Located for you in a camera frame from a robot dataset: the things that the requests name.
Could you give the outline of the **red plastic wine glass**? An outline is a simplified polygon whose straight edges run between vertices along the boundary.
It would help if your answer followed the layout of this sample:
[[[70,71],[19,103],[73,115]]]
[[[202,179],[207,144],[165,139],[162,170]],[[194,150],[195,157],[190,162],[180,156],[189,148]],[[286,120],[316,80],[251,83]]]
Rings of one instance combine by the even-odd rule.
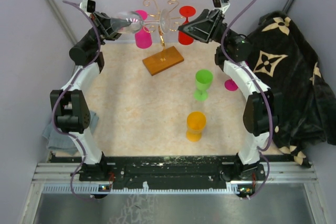
[[[192,38],[185,29],[185,25],[189,23],[189,18],[196,14],[196,9],[193,6],[182,6],[179,10],[180,14],[185,18],[183,23],[183,28],[178,29],[178,41],[182,45],[190,45],[193,43],[194,38]]]

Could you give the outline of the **clear wine glass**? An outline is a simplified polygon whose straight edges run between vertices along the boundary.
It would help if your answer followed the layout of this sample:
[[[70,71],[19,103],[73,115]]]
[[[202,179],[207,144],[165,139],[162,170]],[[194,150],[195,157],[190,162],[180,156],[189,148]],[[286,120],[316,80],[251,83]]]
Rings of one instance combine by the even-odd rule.
[[[161,31],[166,34],[170,31],[171,19],[167,9],[163,9],[159,13],[158,19],[147,20],[138,12],[120,12],[110,18],[111,28],[121,34],[136,34],[144,27],[158,26]]]

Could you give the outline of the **magenta plastic wine glass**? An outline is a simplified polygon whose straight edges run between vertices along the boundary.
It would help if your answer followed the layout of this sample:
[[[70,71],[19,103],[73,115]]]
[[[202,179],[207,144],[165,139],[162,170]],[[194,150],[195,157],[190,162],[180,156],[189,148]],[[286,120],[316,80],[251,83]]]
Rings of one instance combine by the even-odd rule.
[[[146,20],[148,14],[144,10],[136,10],[136,12],[141,16],[143,20]],[[152,37],[149,30],[143,26],[143,28],[135,34],[136,46],[140,49],[147,49],[152,45]]]

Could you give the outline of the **gold wire wine glass rack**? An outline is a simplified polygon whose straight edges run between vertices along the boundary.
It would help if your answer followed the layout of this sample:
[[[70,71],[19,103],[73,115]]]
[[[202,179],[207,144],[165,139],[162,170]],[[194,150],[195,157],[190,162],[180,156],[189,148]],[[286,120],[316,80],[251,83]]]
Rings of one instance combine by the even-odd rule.
[[[156,13],[148,14],[150,19],[144,21],[144,31],[150,34],[157,31],[160,38],[160,44],[162,46],[161,51],[142,60],[143,64],[152,76],[184,61],[183,56],[175,48],[175,46],[167,47],[164,40],[164,36],[166,34],[177,31],[178,26],[181,24],[179,20],[184,18],[183,16],[171,16],[172,11],[180,5],[179,1],[168,0],[167,3],[172,6],[171,9],[159,8],[156,0],[143,1],[144,6],[149,7],[153,4],[156,9]]]

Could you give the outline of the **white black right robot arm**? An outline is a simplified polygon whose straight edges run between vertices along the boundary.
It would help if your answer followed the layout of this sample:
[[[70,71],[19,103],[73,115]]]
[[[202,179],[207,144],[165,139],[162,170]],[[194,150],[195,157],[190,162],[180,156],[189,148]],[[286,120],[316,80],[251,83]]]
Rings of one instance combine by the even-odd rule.
[[[270,147],[275,126],[280,122],[282,94],[264,84],[249,68],[246,61],[252,44],[223,20],[221,10],[205,9],[195,20],[180,25],[178,30],[199,42],[220,44],[215,63],[231,77],[246,99],[243,124],[247,135],[234,161],[235,175],[245,180],[258,166],[261,152]]]

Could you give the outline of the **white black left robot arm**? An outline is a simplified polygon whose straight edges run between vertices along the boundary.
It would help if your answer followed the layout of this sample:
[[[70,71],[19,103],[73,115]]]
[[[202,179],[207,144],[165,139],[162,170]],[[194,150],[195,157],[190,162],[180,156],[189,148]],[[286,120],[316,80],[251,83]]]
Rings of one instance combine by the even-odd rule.
[[[91,115],[85,93],[104,68],[100,46],[105,40],[116,40],[120,34],[110,25],[110,17],[94,12],[88,16],[93,27],[70,50],[70,59],[78,69],[60,89],[50,93],[52,126],[55,131],[72,140],[82,162],[91,165],[90,173],[98,180],[108,177],[109,167],[101,163],[103,152],[90,131]]]

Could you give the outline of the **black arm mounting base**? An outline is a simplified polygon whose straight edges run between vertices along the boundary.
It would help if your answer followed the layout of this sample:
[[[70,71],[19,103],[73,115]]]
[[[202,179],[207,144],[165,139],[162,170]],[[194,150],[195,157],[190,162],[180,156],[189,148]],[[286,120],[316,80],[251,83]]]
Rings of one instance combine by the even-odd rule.
[[[260,162],[252,170],[238,172],[236,156],[103,157],[97,165],[63,168],[73,183],[100,182],[101,193],[207,193],[227,192],[248,198],[257,183],[264,184],[269,166]]]

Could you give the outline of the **green plastic wine glass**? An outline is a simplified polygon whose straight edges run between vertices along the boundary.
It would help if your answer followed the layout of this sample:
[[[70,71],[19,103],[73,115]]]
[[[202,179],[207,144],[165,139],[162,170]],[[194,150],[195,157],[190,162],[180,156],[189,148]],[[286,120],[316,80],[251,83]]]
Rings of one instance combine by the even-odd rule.
[[[205,101],[208,98],[207,90],[213,82],[213,74],[207,69],[199,70],[195,75],[196,90],[194,98],[197,101]]]

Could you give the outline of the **orange plastic wine glass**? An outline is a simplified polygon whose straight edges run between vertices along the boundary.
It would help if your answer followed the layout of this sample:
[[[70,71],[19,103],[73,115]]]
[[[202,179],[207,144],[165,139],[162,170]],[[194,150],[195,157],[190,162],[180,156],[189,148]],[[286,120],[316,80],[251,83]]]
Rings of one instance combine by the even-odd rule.
[[[186,138],[191,142],[198,142],[202,138],[206,126],[206,116],[200,111],[190,113],[186,119]]]

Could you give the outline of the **black floral blanket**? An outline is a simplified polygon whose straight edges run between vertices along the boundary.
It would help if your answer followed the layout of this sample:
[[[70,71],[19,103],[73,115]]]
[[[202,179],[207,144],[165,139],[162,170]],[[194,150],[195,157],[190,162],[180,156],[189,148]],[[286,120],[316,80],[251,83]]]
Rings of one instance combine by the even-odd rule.
[[[254,45],[247,60],[250,69],[283,95],[272,140],[283,154],[309,168],[305,148],[335,145],[335,94],[320,72],[319,57],[282,11],[262,16],[248,40]]]

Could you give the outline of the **grey blue cloth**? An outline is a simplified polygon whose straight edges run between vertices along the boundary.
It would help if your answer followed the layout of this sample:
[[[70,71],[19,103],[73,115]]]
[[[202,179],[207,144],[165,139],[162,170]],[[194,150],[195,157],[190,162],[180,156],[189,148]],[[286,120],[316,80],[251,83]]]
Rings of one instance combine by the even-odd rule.
[[[94,134],[99,122],[99,116],[96,112],[90,111],[90,118],[89,128],[91,133]],[[57,133],[51,122],[45,127],[42,137],[47,140],[47,149],[50,151],[63,151],[70,155],[74,155],[78,151],[71,138]]]

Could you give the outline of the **aluminium frame rail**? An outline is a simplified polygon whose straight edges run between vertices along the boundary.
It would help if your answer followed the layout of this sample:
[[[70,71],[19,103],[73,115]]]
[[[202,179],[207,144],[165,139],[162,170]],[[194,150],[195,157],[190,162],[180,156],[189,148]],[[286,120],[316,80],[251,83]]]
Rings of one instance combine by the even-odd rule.
[[[315,170],[278,156],[241,176],[231,156],[113,157],[101,180],[76,165],[37,165],[21,223],[326,223]]]

